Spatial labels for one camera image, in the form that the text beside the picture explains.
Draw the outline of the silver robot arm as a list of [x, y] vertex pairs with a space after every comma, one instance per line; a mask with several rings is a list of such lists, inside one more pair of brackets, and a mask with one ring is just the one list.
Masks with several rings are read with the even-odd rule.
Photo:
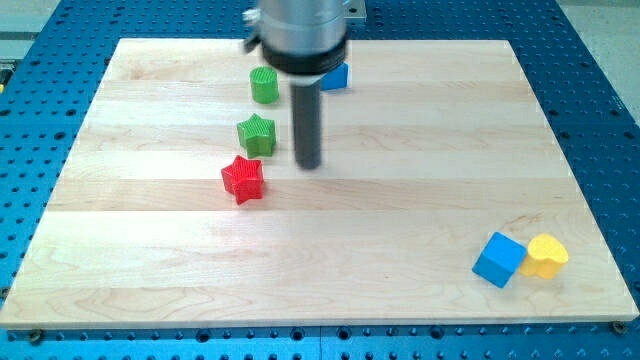
[[259, 0], [242, 20], [244, 51], [261, 48], [268, 65], [289, 76], [295, 161], [312, 170], [322, 159], [322, 77], [346, 59], [345, 0]]

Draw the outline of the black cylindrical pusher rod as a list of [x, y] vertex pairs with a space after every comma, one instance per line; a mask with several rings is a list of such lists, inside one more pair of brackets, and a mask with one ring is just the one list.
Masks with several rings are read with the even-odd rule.
[[292, 128], [297, 165], [312, 170], [321, 164], [321, 82], [291, 85]]

